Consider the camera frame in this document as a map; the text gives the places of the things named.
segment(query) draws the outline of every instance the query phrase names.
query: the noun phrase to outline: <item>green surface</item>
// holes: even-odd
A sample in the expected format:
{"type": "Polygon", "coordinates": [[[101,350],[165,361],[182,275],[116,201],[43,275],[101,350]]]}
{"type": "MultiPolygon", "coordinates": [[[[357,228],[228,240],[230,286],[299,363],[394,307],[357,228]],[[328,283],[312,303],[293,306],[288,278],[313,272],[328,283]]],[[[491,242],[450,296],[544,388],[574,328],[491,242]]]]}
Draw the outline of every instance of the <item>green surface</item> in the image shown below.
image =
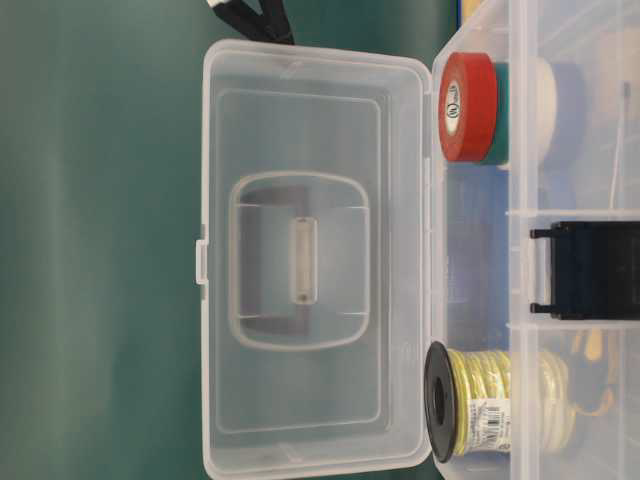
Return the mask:
{"type": "MultiPolygon", "coordinates": [[[[454,3],[287,6],[299,44],[431,65],[454,3]]],[[[228,36],[204,0],[0,0],[0,478],[206,478],[201,75],[228,36]]]]}

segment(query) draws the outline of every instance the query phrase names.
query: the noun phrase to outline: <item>tape label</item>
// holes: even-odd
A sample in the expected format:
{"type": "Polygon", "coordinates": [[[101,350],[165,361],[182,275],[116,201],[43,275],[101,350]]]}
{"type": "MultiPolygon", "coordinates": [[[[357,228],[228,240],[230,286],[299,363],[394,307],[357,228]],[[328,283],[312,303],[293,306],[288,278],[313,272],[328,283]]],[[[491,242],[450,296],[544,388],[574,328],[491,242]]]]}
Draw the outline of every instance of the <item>tape label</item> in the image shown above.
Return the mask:
{"type": "Polygon", "coordinates": [[[467,452],[511,450],[511,402],[482,398],[469,402],[467,452]]]}
{"type": "Polygon", "coordinates": [[[461,106],[460,106],[460,85],[455,80],[452,80],[447,88],[447,102],[446,102],[446,114],[445,114],[445,126],[447,127],[447,133],[453,135],[458,130],[458,123],[460,120],[461,106]]]}

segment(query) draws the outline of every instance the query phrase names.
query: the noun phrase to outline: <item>white wire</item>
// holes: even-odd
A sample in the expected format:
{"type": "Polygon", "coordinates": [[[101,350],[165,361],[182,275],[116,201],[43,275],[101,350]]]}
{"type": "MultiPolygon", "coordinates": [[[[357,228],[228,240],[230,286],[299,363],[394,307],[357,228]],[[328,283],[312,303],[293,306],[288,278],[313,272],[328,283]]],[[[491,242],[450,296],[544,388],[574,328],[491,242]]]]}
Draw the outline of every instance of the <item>white wire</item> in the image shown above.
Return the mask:
{"type": "Polygon", "coordinates": [[[227,3],[229,2],[229,0],[207,0],[207,3],[209,4],[209,6],[211,8],[221,4],[221,3],[227,3]]]}

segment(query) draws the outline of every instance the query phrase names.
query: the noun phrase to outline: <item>wire spool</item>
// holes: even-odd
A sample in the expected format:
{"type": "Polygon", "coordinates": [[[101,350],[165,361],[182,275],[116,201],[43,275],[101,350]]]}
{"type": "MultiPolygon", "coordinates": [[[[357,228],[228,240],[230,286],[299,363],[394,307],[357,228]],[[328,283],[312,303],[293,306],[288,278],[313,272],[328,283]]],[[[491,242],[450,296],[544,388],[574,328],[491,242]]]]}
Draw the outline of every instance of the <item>wire spool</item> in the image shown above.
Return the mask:
{"type": "MultiPolygon", "coordinates": [[[[567,397],[566,364],[540,352],[540,436],[545,452],[566,447],[577,410],[567,397]]],[[[459,352],[434,342],[425,365],[425,411],[441,463],[475,451],[511,449],[511,360],[502,351],[459,352]]]]}

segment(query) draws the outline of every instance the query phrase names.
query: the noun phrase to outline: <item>electrical tape roll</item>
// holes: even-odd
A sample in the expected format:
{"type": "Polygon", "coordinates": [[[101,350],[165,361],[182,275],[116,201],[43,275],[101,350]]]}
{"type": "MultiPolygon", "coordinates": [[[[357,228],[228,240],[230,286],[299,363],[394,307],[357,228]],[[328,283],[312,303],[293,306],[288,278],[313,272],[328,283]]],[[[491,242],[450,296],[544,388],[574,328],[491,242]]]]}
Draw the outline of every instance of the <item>electrical tape roll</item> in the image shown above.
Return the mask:
{"type": "Polygon", "coordinates": [[[498,115],[498,79],[484,53],[452,53],[438,99],[438,132],[450,162],[482,162],[491,148],[498,115]]]}

